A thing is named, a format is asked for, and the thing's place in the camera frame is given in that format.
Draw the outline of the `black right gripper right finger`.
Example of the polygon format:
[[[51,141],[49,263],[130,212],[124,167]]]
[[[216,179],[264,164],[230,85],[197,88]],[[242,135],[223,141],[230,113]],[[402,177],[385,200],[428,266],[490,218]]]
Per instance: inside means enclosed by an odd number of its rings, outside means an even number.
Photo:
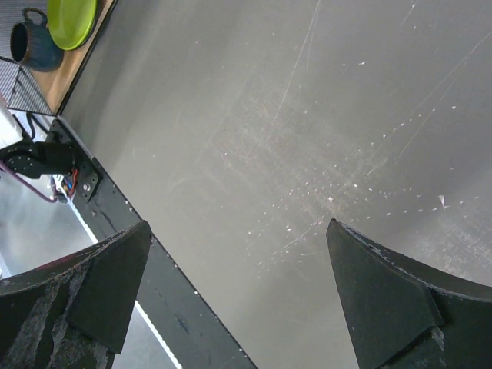
[[[332,219],[327,247],[361,368],[489,368],[491,288]]]

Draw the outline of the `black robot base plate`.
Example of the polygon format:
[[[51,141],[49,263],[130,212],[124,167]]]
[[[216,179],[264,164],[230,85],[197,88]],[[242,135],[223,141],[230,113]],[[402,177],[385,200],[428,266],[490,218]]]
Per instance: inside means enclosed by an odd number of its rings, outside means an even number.
[[[141,220],[97,158],[56,118],[56,141],[72,145],[79,170],[72,208],[93,240]],[[155,235],[135,302],[136,310],[176,368],[253,368],[254,362],[213,312]]]

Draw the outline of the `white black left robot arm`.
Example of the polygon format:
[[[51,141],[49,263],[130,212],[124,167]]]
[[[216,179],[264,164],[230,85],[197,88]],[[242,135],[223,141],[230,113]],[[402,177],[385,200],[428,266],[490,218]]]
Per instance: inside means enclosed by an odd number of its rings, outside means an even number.
[[[10,110],[1,104],[1,164],[30,179],[70,175],[80,148],[53,115]]]

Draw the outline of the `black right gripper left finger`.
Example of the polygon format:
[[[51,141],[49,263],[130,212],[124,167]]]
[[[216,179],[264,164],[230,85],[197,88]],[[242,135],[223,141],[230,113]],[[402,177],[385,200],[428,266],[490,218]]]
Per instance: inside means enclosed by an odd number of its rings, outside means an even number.
[[[1,281],[3,368],[110,368],[122,352],[151,247],[139,221]]]

